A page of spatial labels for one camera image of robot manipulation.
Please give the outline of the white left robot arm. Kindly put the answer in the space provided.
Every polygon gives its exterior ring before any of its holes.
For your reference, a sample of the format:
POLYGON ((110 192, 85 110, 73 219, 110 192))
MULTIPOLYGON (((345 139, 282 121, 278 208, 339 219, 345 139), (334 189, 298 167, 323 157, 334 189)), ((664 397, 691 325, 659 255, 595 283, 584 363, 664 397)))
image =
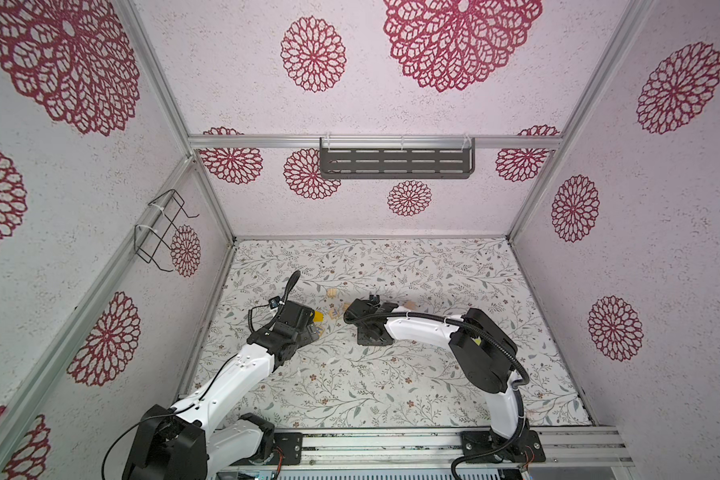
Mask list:
POLYGON ((319 338, 322 320, 310 307, 280 301, 272 319, 252 331, 210 381, 168 408, 151 407, 131 427, 122 477, 213 479, 239 460, 267 460, 274 449, 270 422, 245 414, 229 427, 219 425, 250 390, 319 338))

